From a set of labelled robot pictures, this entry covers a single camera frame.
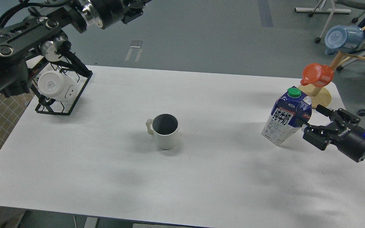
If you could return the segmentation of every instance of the chair leg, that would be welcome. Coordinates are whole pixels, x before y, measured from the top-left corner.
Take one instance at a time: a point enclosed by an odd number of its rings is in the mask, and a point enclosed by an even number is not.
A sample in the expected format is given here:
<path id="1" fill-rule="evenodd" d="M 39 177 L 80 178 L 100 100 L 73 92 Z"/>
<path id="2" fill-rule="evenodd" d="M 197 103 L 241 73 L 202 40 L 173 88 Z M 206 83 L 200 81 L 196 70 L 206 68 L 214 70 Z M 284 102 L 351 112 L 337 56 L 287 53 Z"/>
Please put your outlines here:
<path id="1" fill-rule="evenodd" d="M 332 4 L 332 11 L 330 12 L 329 18 L 326 21 L 325 26 L 322 29 L 322 32 L 320 33 L 319 37 L 322 38 L 323 34 L 326 32 L 327 27 L 329 26 L 330 20 L 333 17 L 333 14 L 335 13 L 335 1 L 334 0 L 330 0 L 330 3 Z"/>

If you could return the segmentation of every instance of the white cup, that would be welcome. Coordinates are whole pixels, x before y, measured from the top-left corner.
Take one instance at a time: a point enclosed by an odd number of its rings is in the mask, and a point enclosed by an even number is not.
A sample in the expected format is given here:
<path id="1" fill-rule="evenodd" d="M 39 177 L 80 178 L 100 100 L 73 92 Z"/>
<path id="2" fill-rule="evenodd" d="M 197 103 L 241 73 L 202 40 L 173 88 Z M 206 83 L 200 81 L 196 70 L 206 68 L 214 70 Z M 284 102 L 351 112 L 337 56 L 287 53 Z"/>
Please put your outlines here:
<path id="1" fill-rule="evenodd" d="M 169 150 L 180 140 L 178 121 L 173 115 L 161 114 L 146 121 L 147 132 L 154 136 L 158 147 Z"/>
<path id="2" fill-rule="evenodd" d="M 77 82 L 60 72 L 46 71 L 37 82 L 39 92 L 57 101 L 72 101 L 77 97 Z"/>

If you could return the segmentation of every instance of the wooden base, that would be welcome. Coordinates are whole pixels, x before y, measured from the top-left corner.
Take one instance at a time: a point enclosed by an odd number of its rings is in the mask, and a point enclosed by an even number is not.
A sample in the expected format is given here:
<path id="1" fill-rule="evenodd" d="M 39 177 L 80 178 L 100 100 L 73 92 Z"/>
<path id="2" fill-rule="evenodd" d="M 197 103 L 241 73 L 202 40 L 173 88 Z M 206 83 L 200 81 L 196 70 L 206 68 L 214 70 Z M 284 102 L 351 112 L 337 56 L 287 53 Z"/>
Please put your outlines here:
<path id="1" fill-rule="evenodd" d="M 315 87 L 311 84 L 306 86 L 299 85 L 298 89 L 310 95 L 312 91 L 315 89 Z M 330 102 L 332 102 L 332 96 L 325 87 L 323 87 L 322 90 L 315 97 L 311 97 L 311 99 L 312 99 L 312 108 L 316 108 L 317 105 L 323 105 L 324 107 L 327 107 L 330 104 Z"/>

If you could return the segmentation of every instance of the cable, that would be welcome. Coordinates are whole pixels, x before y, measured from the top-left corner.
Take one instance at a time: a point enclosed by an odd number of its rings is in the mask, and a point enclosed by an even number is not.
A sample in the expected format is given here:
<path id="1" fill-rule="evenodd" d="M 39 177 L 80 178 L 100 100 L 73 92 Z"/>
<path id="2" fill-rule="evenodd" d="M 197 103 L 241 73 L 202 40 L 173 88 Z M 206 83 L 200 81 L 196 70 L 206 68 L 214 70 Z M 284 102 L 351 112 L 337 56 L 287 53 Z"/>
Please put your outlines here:
<path id="1" fill-rule="evenodd" d="M 69 0 L 66 0 L 62 3 L 59 4 L 42 4 L 42 3 L 29 3 L 29 0 L 24 0 L 22 1 L 20 4 L 12 7 L 11 9 L 7 10 L 1 17 L 0 17 L 0 29 L 3 28 L 6 23 L 9 21 L 9 19 L 11 19 L 11 17 L 14 16 L 14 14 L 16 14 L 17 12 L 19 12 L 20 10 L 26 8 L 26 7 L 30 7 L 30 6 L 38 6 L 38 7 L 60 7 L 60 6 L 65 6 L 67 5 L 69 2 Z"/>

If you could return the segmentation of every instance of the chair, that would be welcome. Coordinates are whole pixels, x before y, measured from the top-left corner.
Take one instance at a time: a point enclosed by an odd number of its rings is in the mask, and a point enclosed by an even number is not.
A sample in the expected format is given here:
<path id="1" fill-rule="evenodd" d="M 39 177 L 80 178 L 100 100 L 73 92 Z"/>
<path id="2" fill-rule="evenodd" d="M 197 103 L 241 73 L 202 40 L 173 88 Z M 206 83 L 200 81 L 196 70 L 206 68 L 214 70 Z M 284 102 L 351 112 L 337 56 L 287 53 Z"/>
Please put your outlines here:
<path id="1" fill-rule="evenodd" d="M 330 15 L 329 15 L 328 19 L 326 20 L 326 23 L 322 29 L 322 32 L 320 33 L 320 35 L 318 37 L 315 38 L 315 43 L 320 43 L 334 13 L 351 13 L 351 10 L 336 9 L 335 3 L 342 4 L 344 6 L 348 6 L 348 7 L 354 8 L 354 9 L 365 10 L 365 0 L 329 0 L 329 1 L 332 5 L 332 8 L 330 9 Z M 308 13 L 308 16 L 312 17 L 313 13 L 317 12 L 317 8 L 319 7 L 319 5 L 323 6 L 325 3 L 326 3 L 326 0 L 321 0 L 318 4 L 316 4 L 314 9 Z M 300 8 L 295 8 L 295 12 L 305 12 L 305 11 L 301 11 Z M 352 19 L 352 23 L 357 23 L 358 20 L 359 19 L 357 17 L 355 17 Z"/>

